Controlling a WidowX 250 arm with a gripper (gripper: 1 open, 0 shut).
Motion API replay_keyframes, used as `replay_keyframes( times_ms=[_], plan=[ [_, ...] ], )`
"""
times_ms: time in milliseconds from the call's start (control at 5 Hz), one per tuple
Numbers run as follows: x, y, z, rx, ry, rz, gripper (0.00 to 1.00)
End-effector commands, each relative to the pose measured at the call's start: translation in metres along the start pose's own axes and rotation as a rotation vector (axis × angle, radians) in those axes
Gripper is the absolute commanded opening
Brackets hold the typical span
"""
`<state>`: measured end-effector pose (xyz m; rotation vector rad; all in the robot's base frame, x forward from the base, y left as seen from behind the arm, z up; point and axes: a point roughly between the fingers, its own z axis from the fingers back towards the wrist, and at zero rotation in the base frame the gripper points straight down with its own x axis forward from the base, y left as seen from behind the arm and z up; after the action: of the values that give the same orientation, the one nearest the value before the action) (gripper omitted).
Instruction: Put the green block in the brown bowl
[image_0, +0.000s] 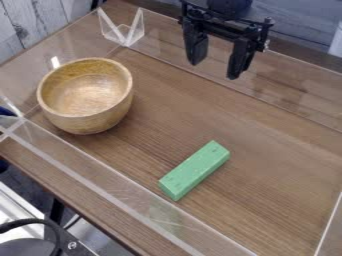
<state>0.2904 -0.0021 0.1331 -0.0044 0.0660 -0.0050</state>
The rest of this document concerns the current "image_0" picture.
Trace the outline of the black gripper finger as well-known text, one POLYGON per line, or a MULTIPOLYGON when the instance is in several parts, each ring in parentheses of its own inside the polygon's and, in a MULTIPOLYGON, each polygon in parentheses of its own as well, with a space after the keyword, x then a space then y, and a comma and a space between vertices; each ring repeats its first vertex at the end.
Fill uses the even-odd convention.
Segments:
POLYGON ((249 69, 256 55, 256 43, 248 38, 234 42, 233 53, 229 59, 228 78, 236 80, 249 69))
POLYGON ((198 23, 183 20, 183 39, 186 55, 191 65, 198 65, 207 56, 209 36, 198 23))

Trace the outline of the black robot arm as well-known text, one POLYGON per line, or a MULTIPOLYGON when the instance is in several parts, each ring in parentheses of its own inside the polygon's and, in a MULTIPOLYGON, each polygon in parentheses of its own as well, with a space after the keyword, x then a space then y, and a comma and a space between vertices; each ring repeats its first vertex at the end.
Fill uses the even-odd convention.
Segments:
POLYGON ((240 78, 249 69, 257 52, 269 48, 269 32, 274 19, 262 21, 245 18, 253 0, 179 0, 182 15, 178 23, 183 30, 186 56, 197 66, 207 57, 209 36, 230 41, 233 52, 229 58, 228 74, 230 80, 240 78))

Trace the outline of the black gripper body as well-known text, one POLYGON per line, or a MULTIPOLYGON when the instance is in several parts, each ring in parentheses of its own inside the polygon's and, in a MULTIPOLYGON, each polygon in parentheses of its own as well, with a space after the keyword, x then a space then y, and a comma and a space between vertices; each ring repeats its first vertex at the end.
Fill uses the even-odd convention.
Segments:
POLYGON ((236 42, 248 38, 256 43, 256 50, 269 47, 269 32, 276 25, 272 17, 252 20, 246 18, 253 0, 181 0, 182 15, 179 24, 189 19, 198 23, 206 34, 236 42))

